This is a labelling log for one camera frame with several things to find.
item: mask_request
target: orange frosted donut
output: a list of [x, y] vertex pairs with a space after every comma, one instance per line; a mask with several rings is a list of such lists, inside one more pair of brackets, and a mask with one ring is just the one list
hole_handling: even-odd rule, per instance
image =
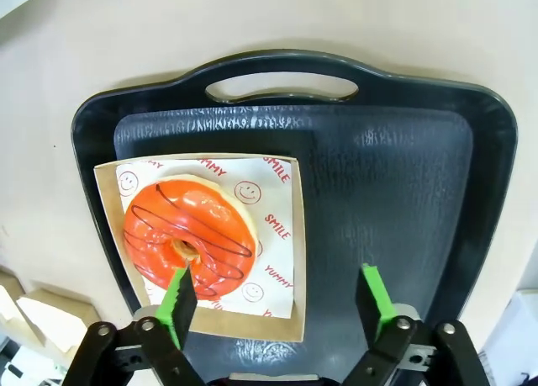
[[172, 176], [143, 188], [131, 201], [124, 244], [140, 273], [168, 288], [190, 265], [198, 299], [216, 300], [251, 272], [258, 240], [245, 206], [217, 184]]

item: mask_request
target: white table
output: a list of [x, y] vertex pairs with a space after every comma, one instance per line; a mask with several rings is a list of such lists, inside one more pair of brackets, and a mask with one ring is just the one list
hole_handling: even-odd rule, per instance
[[95, 93], [243, 50], [302, 48], [482, 84], [510, 104], [509, 193], [462, 319], [480, 348], [538, 233], [538, 0], [31, 0], [0, 19], [0, 263], [129, 323], [76, 169], [70, 128]]

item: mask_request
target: white paper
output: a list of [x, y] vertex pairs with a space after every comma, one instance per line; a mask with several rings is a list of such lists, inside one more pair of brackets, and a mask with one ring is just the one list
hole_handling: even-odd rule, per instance
[[[293, 307], [293, 203], [289, 162], [273, 158], [135, 161], [116, 168], [124, 211], [144, 187], [177, 174], [193, 174], [219, 184], [248, 209], [260, 245], [248, 278], [219, 301], [198, 306], [289, 319]], [[165, 290], [145, 279], [152, 304]]]

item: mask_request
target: screw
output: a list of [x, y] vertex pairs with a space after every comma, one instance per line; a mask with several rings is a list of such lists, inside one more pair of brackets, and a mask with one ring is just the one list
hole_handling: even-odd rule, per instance
[[149, 331], [151, 330], [155, 325], [151, 320], [146, 320], [144, 323], [142, 323], [142, 330], [143, 331]]
[[109, 332], [110, 332], [110, 329], [108, 328], [107, 325], [101, 325], [101, 326], [99, 327], [98, 334], [99, 334], [100, 336], [105, 336], [105, 335], [107, 335]]
[[443, 325], [443, 331], [446, 333], [446, 334], [454, 334], [456, 332], [456, 327], [454, 327], [453, 325], [451, 325], [450, 323], [445, 323]]
[[402, 330], [409, 330], [411, 328], [411, 324], [406, 319], [398, 319], [396, 325]]

